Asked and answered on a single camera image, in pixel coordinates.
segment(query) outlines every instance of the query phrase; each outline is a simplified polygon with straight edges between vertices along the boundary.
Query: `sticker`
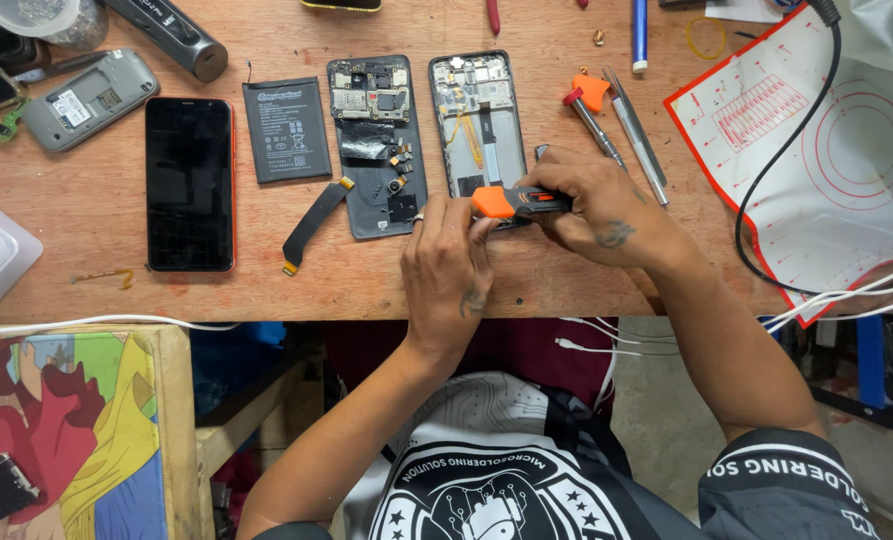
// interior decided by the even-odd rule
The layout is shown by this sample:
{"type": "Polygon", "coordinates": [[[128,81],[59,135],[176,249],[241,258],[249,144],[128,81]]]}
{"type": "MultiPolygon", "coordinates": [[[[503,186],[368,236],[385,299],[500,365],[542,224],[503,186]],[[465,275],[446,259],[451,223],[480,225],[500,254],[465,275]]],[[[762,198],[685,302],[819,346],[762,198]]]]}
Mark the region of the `sticker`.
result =
{"type": "Polygon", "coordinates": [[[73,93],[72,89],[56,96],[56,101],[53,102],[53,108],[56,109],[56,112],[59,113],[61,117],[63,117],[66,121],[66,125],[71,129],[83,124],[92,117],[90,111],[87,110],[83,102],[80,101],[77,94],[73,93]]]}

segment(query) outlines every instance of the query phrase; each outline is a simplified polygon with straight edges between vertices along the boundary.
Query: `blue pen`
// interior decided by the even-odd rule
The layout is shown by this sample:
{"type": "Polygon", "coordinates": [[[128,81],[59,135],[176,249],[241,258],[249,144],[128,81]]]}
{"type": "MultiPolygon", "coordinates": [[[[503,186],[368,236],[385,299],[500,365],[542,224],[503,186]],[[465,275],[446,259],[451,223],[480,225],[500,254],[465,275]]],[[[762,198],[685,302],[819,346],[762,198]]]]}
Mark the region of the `blue pen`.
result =
{"type": "Polygon", "coordinates": [[[632,0],[632,72],[646,71],[646,0],[632,0]]]}

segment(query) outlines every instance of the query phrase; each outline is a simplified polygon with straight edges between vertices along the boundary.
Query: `black cable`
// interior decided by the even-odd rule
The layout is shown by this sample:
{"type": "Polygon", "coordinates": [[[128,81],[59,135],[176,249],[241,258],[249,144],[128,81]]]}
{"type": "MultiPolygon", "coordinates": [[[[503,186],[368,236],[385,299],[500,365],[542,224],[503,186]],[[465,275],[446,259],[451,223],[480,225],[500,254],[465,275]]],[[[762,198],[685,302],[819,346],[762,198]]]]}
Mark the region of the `black cable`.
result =
{"type": "Polygon", "coordinates": [[[826,74],[826,80],[823,83],[823,88],[820,90],[820,95],[816,98],[816,101],[813,102],[813,106],[810,107],[809,111],[806,113],[806,116],[803,117],[802,121],[800,121],[800,125],[797,126],[797,129],[794,130],[793,134],[790,135],[790,138],[787,139],[786,142],[784,142],[783,145],[779,147],[779,150],[774,153],[773,157],[770,158],[770,160],[766,163],[766,166],[763,167],[763,170],[759,171],[759,174],[756,175],[756,179],[754,179],[750,184],[750,189],[747,190],[746,196],[743,197],[743,202],[740,203],[740,209],[736,213],[736,223],[735,227],[733,228],[733,240],[736,244],[736,251],[739,253],[740,259],[743,261],[743,264],[746,264],[747,268],[749,268],[753,274],[760,277],[765,282],[777,286],[778,288],[783,288],[809,296],[816,296],[821,293],[783,284],[773,277],[767,276],[763,270],[758,268],[756,264],[753,264],[752,260],[750,260],[750,257],[747,256],[746,251],[743,251],[743,242],[741,235],[743,227],[743,215],[746,214],[746,208],[747,205],[750,203],[750,198],[753,197],[754,190],[757,189],[760,181],[764,179],[766,173],[769,172],[770,168],[773,167],[773,165],[776,164],[777,160],[780,159],[780,156],[787,152],[787,149],[790,147],[790,145],[793,144],[793,142],[796,141],[798,137],[800,137],[800,133],[802,133],[804,128],[807,127],[807,124],[810,123],[811,119],[813,118],[813,114],[815,114],[816,111],[820,108],[820,105],[823,104],[823,98],[827,96],[827,92],[830,91],[830,88],[834,83],[834,77],[837,76],[837,67],[839,67],[840,65],[841,48],[839,25],[840,15],[839,13],[837,13],[837,8],[833,5],[832,1],[807,1],[810,6],[813,6],[813,9],[816,10],[817,14],[820,16],[820,19],[823,19],[824,24],[829,27],[829,30],[833,32],[833,60],[829,65],[829,72],[826,74]]]}

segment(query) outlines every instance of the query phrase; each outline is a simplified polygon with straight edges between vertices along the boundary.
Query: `rubber band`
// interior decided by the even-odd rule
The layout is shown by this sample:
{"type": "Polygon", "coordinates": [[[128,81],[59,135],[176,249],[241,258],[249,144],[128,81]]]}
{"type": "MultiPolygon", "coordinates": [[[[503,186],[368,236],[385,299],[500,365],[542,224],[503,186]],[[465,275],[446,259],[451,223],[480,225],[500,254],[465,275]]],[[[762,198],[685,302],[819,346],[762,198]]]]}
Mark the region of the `rubber band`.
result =
{"type": "Polygon", "coordinates": [[[696,17],[695,19],[686,23],[686,44],[689,45],[691,51],[696,56],[702,58],[703,60],[716,60],[717,57],[720,56],[720,53],[723,52],[723,48],[727,46],[727,29],[723,28],[723,23],[720,22],[720,19],[714,19],[713,17],[696,17]],[[716,26],[720,29],[720,48],[716,50],[716,52],[712,55],[705,55],[697,50],[696,45],[693,44],[693,39],[690,36],[690,29],[693,27],[693,23],[698,20],[708,20],[716,23],[716,26]]]}

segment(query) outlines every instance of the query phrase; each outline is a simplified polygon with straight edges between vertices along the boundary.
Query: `orange smartphone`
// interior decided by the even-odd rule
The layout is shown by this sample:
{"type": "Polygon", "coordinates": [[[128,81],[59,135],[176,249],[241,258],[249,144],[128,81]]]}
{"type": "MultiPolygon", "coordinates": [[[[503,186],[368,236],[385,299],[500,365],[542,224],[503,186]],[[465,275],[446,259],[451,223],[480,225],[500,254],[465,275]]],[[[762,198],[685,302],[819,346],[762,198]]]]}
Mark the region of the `orange smartphone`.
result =
{"type": "Polygon", "coordinates": [[[299,0],[299,3],[310,8],[352,12],[378,12],[383,7],[383,0],[313,0],[312,2],[299,0]]]}
{"type": "Polygon", "coordinates": [[[234,107],[222,99],[146,102],[147,262],[154,272],[237,264],[234,107]]]}

